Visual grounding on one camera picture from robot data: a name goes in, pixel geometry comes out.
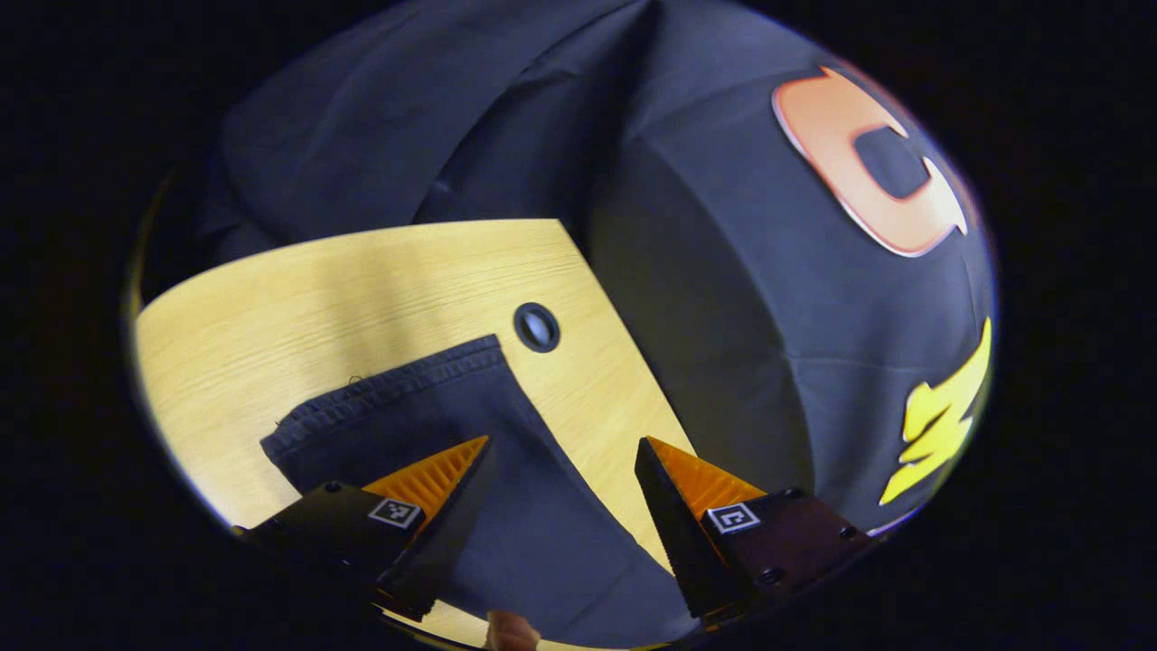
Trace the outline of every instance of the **light wood surface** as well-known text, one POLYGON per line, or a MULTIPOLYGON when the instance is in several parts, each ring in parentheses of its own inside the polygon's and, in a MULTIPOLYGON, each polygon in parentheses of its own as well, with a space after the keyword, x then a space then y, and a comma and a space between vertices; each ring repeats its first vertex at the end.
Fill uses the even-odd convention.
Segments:
MULTIPOLYGON (((246 527, 300 497, 258 445, 290 409, 488 334, 582 478, 670 571, 635 452, 642 436, 694 451, 557 220, 407 225, 286 246, 182 282, 137 321, 161 436, 220 518, 246 527), (550 354, 514 332, 515 308, 528 301, 559 320, 550 354)), ((408 623, 466 644, 486 635, 484 620, 442 602, 408 623)))

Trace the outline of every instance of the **printed logo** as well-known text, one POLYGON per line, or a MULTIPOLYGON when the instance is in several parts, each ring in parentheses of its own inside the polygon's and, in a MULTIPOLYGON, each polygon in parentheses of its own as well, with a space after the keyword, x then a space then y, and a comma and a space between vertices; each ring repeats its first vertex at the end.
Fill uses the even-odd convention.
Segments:
POLYGON ((985 318, 980 346, 964 367, 936 389, 923 383, 908 395, 902 438, 912 445, 900 456, 902 466, 884 488, 880 506, 914 487, 960 451, 973 422, 973 416, 965 419, 964 414, 975 402, 983 385, 992 346, 993 321, 985 318))
POLYGON ((422 512, 422 508, 417 504, 407 504, 398 500, 383 500, 370 511, 369 517, 393 525, 403 530, 410 528, 410 524, 422 512))
POLYGON ((749 530, 759 524, 759 518, 743 503, 721 506, 718 509, 708 509, 707 516, 721 534, 749 530))
POLYGON ((960 202, 928 157, 922 162, 929 178, 907 198, 897 199, 879 186, 856 153, 856 138, 883 127, 908 138, 907 131, 854 82, 830 68, 820 69, 824 76, 776 88, 772 108, 791 145, 852 220, 882 246, 905 257, 927 253, 953 228, 967 235, 960 202))

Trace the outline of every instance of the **screw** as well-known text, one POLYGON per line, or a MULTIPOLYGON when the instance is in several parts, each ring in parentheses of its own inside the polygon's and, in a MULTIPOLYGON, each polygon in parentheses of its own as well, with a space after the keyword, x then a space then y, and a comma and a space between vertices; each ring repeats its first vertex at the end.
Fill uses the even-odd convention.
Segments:
POLYGON ((775 584, 780 583, 781 580, 783 580, 783 575, 786 572, 783 571, 782 568, 772 568, 769 570, 764 570, 759 575, 759 583, 761 583, 764 585, 775 585, 775 584))

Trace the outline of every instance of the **black background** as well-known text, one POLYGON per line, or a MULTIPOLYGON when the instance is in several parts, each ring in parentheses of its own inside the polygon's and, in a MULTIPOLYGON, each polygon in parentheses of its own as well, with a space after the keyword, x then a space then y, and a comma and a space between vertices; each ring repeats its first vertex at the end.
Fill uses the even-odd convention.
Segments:
MULTIPOLYGON (((1151 637, 1151 207, 1129 200, 1157 178, 1138 155, 1157 21, 1151 2, 1078 5, 759 5, 890 88, 971 178, 998 247, 1001 340, 979 435, 908 531, 818 605, 720 648, 1151 637)), ((406 648, 194 509, 141 436, 118 320, 137 221, 171 165, 246 89, 382 6, 6 9, 17 642, 406 648)))

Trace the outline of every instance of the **wood grain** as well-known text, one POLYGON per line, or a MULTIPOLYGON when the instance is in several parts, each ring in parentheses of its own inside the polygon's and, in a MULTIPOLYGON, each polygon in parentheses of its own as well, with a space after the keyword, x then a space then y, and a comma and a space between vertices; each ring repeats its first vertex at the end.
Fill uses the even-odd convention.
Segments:
MULTIPOLYGON (((224 524, 249 527, 300 497, 258 445, 290 409, 488 334, 585 482, 670 571, 635 480, 636 446, 653 436, 694 451, 557 220, 407 225, 239 259, 146 305, 137 353, 174 459, 224 524), (528 301, 559 320, 550 354, 514 332, 528 301)), ((486 634, 484 620, 441 602, 417 627, 467 644, 486 634)))

